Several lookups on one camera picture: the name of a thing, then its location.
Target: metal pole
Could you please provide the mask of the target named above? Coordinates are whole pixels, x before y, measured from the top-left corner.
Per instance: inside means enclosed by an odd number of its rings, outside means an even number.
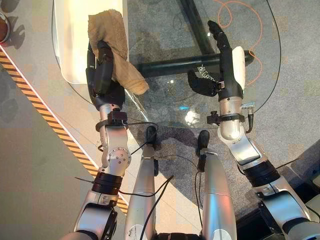
[[[178,2],[180,2],[181,10],[183,10],[189,20],[191,30],[199,45],[201,53],[203,55],[214,54],[215,51],[210,44],[207,32],[204,28],[204,24],[201,20],[194,0],[178,0]]]
[[[245,65],[253,62],[254,57],[244,51]],[[163,61],[139,63],[135,67],[145,77],[185,74],[189,70],[198,72],[198,67],[205,67],[209,73],[219,73],[220,54],[207,54]]]

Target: towel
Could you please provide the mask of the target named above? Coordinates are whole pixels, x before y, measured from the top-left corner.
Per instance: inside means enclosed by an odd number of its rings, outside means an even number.
[[[99,55],[98,41],[105,41],[111,48],[114,81],[118,81],[125,89],[137,95],[144,94],[149,89],[145,78],[127,61],[127,37],[120,12],[110,9],[96,15],[89,15],[88,36],[96,57]]]

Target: black clamp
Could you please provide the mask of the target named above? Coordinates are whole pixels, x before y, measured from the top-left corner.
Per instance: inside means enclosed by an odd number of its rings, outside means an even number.
[[[206,123],[211,125],[213,124],[219,125],[221,122],[231,121],[231,120],[240,120],[240,122],[243,123],[245,121],[245,116],[241,114],[228,114],[228,115],[219,116],[217,114],[217,111],[212,111],[211,115],[206,117]]]
[[[108,119],[98,122],[95,125],[95,130],[100,132],[100,128],[107,126],[110,128],[118,128],[126,125],[128,121],[127,113],[115,109],[108,114]]]

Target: orange cable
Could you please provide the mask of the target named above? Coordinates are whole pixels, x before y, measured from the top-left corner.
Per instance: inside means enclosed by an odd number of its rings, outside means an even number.
[[[253,80],[251,80],[251,81],[247,84],[247,86],[249,86],[249,85],[253,84],[253,83],[260,77],[260,75],[261,75],[261,73],[262,73],[262,69],[263,69],[263,65],[262,65],[261,60],[260,60],[257,56],[255,56],[255,55],[253,54],[254,48],[259,44],[259,42],[261,41],[261,38],[262,38],[262,33],[263,33],[262,20],[261,20],[259,14],[257,13],[257,11],[256,11],[252,6],[246,4],[246,3],[242,2],[242,1],[234,1],[234,0],[227,1],[227,2],[222,2],[222,1],[220,1],[220,0],[214,0],[214,1],[221,4],[221,7],[220,7],[220,9],[219,9],[217,18],[218,18],[218,24],[219,24],[220,27],[223,28],[223,29],[229,27],[230,24],[231,24],[231,22],[232,22],[232,13],[231,13],[231,10],[230,10],[229,7],[228,7],[228,4],[231,4],[231,3],[241,4],[241,5],[249,8],[252,12],[255,13],[255,15],[257,16],[257,18],[258,18],[258,20],[259,20],[259,22],[260,22],[260,36],[259,36],[258,40],[254,43],[254,45],[249,48],[249,54],[250,54],[254,59],[256,59],[256,60],[259,62],[259,64],[260,64],[260,71],[259,71],[259,74],[258,74]],[[227,11],[228,11],[228,13],[229,13],[229,16],[230,16],[229,23],[226,24],[226,25],[222,25],[221,22],[220,22],[220,13],[221,13],[221,11],[222,11],[223,8],[226,8],[226,9],[227,9]]]

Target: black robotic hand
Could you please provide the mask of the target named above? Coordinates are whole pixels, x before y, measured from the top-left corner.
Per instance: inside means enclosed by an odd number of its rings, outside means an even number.
[[[220,50],[219,81],[199,78],[196,76],[195,71],[190,70],[188,72],[189,85],[194,92],[204,96],[213,97],[218,94],[219,101],[229,97],[243,98],[243,90],[234,76],[233,52],[228,38],[216,22],[208,21],[208,26]]]
[[[115,104],[122,108],[125,89],[112,80],[114,56],[104,41],[98,42],[99,56],[96,59],[89,43],[87,52],[86,80],[93,105],[99,110],[103,104]]]

